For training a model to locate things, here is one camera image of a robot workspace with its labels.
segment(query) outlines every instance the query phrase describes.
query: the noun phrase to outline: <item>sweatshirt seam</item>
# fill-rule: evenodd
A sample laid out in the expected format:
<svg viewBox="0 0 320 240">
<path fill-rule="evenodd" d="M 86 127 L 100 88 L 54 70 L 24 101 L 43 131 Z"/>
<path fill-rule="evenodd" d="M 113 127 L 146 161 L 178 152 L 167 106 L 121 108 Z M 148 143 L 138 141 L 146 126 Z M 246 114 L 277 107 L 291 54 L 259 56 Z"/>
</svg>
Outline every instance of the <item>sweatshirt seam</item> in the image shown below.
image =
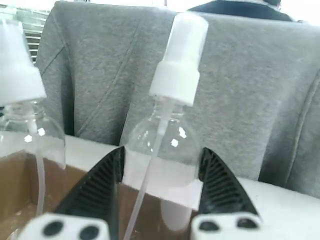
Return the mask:
<svg viewBox="0 0 320 240">
<path fill-rule="evenodd" d="M 57 53 L 54 55 L 54 57 L 48 62 L 48 64 L 46 64 L 46 67 L 44 68 L 44 70 L 41 72 L 41 76 L 44 75 L 47 71 L 47 69 L 50 67 L 50 65 L 53 63 L 53 61 L 59 56 L 59 54 L 66 48 L 65 45 L 65 41 L 61 35 L 61 31 L 58 27 L 58 24 L 56 22 L 56 16 L 55 16 L 55 11 L 54 9 L 51 11 L 50 15 L 52 16 L 52 24 L 54 25 L 54 28 L 57 31 L 57 34 L 59 36 L 59 39 L 62 43 L 62 47 L 58 49 Z"/>
<path fill-rule="evenodd" d="M 292 151 L 292 155 L 291 155 L 292 161 L 289 166 L 289 172 L 287 174 L 287 177 L 285 178 L 285 185 L 284 185 L 285 188 L 287 188 L 288 182 L 289 182 L 290 177 L 292 175 L 292 171 L 293 171 L 293 168 L 294 168 L 294 165 L 295 165 L 295 162 L 297 159 L 297 155 L 298 155 L 299 143 L 301 140 L 302 131 L 305 127 L 305 119 L 307 118 L 307 115 L 308 115 L 309 110 L 311 108 L 314 96 L 318 90 L 319 83 L 320 83 L 320 69 L 317 72 L 317 74 L 315 75 L 314 80 L 312 81 L 312 84 L 311 84 L 309 91 L 306 95 L 306 98 L 304 100 L 302 110 L 301 110 L 299 117 L 298 117 L 298 123 L 297 123 L 296 130 L 295 130 L 294 146 L 293 146 L 293 151 Z"/>
<path fill-rule="evenodd" d="M 139 19 L 139 22 L 137 24 L 137 27 L 135 28 L 133 37 L 131 39 L 131 42 L 129 44 L 129 47 L 125 53 L 125 56 L 123 58 L 123 60 L 120 63 L 120 66 L 115 74 L 114 79 L 112 80 L 110 87 L 107 89 L 106 93 L 103 95 L 103 97 L 101 98 L 101 100 L 98 102 L 96 108 L 92 111 L 92 114 L 86 119 L 86 121 L 84 122 L 84 124 L 81 126 L 81 128 L 77 131 L 77 133 L 75 134 L 75 136 L 80 136 L 84 130 L 86 129 L 86 127 L 88 126 L 88 124 L 95 118 L 95 116 L 99 113 L 101 107 L 102 107 L 102 103 L 108 98 L 108 96 L 110 95 L 110 93 L 113 91 L 116 83 L 118 82 L 118 79 L 120 78 L 120 75 L 122 73 L 122 70 L 126 67 L 127 62 L 129 61 L 131 54 L 133 52 L 134 49 L 134 45 L 136 44 L 137 40 L 138 40 L 138 34 L 139 31 L 138 29 L 140 28 L 141 22 L 142 22 L 143 17 L 141 16 Z"/>
</svg>

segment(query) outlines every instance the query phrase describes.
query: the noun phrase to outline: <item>white table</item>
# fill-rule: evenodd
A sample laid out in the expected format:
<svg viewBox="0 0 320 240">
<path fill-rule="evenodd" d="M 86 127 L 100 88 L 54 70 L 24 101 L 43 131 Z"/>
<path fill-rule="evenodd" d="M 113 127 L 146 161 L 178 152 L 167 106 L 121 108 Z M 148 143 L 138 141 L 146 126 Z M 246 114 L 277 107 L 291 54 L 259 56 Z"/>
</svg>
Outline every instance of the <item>white table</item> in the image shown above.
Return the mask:
<svg viewBox="0 0 320 240">
<path fill-rule="evenodd" d="M 117 148 L 79 138 L 66 137 L 66 163 L 89 171 L 102 157 Z M 308 219 L 320 220 L 320 200 L 271 184 L 238 179 L 267 225 L 282 225 L 297 219 L 308 224 Z"/>
</svg>

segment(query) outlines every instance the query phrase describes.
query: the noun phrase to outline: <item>cardboard box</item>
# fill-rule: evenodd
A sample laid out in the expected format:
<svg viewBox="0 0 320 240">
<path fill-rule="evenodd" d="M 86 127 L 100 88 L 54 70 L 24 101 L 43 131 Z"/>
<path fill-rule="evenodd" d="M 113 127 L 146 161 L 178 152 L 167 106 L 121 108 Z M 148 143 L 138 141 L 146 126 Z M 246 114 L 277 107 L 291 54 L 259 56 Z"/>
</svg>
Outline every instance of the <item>cardboard box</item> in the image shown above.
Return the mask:
<svg viewBox="0 0 320 240">
<path fill-rule="evenodd" d="M 44 160 L 46 193 L 45 212 L 52 212 L 86 174 L 86 172 L 66 166 L 62 170 L 55 162 Z M 36 159 L 24 151 L 0 158 L 0 240 L 7 237 L 32 219 L 36 214 L 38 201 L 38 175 Z M 124 184 L 117 185 L 117 207 L 119 240 L 123 239 L 138 191 Z M 175 232 L 167 228 L 161 216 L 163 200 L 146 194 L 143 207 L 134 228 L 133 240 L 186 240 L 189 239 L 190 225 Z M 170 208 L 182 206 L 166 201 Z"/>
<path fill-rule="evenodd" d="M 46 193 L 44 211 L 51 212 L 69 190 L 86 174 L 44 160 Z M 0 240 L 23 227 L 36 214 L 38 175 L 36 159 L 25 151 L 0 158 Z"/>
</svg>

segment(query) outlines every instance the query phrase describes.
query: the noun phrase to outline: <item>white plastic piece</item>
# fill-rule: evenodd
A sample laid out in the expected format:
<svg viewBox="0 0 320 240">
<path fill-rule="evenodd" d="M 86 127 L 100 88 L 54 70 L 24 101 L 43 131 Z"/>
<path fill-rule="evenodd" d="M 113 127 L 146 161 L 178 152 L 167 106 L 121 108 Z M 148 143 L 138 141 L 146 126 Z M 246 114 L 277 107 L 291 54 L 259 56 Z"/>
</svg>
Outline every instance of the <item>white plastic piece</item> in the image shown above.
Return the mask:
<svg viewBox="0 0 320 240">
<path fill-rule="evenodd" d="M 193 106 L 208 26 L 205 19 L 190 12 L 179 13 L 174 18 L 163 60 L 154 73 L 150 96 L 167 97 Z"/>
<path fill-rule="evenodd" d="M 57 227 L 50 231 L 45 231 L 45 228 L 54 222 L 62 223 L 62 228 L 57 232 Z M 97 231 L 86 230 L 87 227 L 94 227 L 98 229 L 96 237 L 92 233 Z M 84 238 L 83 231 L 92 238 Z M 20 233 L 18 240 L 110 240 L 110 233 L 108 224 L 101 219 L 68 216 L 62 214 L 47 213 L 31 220 Z"/>
<path fill-rule="evenodd" d="M 0 106 L 47 97 L 27 47 L 22 25 L 0 19 Z"/>
<path fill-rule="evenodd" d="M 191 224 L 191 240 L 316 240 L 319 238 L 319 217 L 308 219 L 311 224 L 303 224 L 305 219 L 291 219 L 282 224 L 266 225 L 251 213 L 203 214 L 196 216 Z M 257 228 L 238 227 L 240 219 L 254 221 Z M 202 223 L 215 223 L 219 230 L 201 230 Z"/>
</svg>

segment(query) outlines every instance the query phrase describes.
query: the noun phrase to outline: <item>white spray nozzle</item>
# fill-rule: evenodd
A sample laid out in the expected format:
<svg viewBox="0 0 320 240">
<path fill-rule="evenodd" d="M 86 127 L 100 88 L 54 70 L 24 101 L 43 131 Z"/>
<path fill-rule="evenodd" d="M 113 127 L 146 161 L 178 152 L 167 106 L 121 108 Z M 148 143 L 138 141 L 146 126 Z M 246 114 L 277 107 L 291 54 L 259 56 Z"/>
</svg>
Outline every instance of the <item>white spray nozzle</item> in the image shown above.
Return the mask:
<svg viewBox="0 0 320 240">
<path fill-rule="evenodd" d="M 149 95 L 167 97 L 190 107 L 194 104 L 208 26 L 204 18 L 190 12 L 179 13 L 174 18 Z"/>
<path fill-rule="evenodd" d="M 46 98 L 19 22 L 0 19 L 0 106 Z"/>
</svg>

